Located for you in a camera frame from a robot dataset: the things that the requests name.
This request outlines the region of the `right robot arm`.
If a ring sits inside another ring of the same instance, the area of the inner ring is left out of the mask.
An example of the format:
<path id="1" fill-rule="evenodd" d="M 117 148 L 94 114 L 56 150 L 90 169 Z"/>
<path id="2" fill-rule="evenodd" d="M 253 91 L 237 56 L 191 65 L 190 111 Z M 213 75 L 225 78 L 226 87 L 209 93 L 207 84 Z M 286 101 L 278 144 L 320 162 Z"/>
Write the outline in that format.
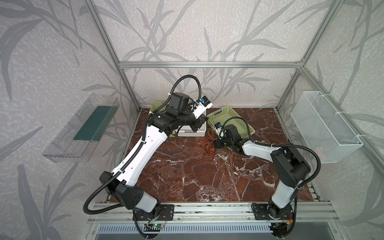
<path id="1" fill-rule="evenodd" d="M 288 205 L 295 198 L 303 183 L 311 171 L 311 167 L 297 148 L 271 147 L 256 144 L 249 138 L 242 138 L 235 125 L 223 127 L 215 124 L 214 132 L 217 139 L 214 146 L 217 149 L 228 147 L 232 151 L 272 162 L 279 177 L 279 183 L 268 203 L 268 211 L 273 218 L 287 210 Z"/>

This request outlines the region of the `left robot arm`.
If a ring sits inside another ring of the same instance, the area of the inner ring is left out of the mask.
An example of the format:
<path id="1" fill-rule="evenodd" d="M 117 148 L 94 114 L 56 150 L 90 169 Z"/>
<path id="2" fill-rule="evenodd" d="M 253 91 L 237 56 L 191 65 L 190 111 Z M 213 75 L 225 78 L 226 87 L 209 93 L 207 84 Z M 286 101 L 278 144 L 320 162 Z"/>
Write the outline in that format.
<path id="1" fill-rule="evenodd" d="M 206 110 L 212 106 L 206 97 L 189 104 L 190 98 L 182 93 L 172 93 L 169 102 L 153 111 L 143 128 L 141 139 L 126 158 L 111 172 L 104 172 L 101 183 L 106 191 L 128 210 L 155 212 L 159 201 L 136 187 L 139 176 L 156 150 L 179 127 L 189 126 L 193 132 L 207 121 Z"/>

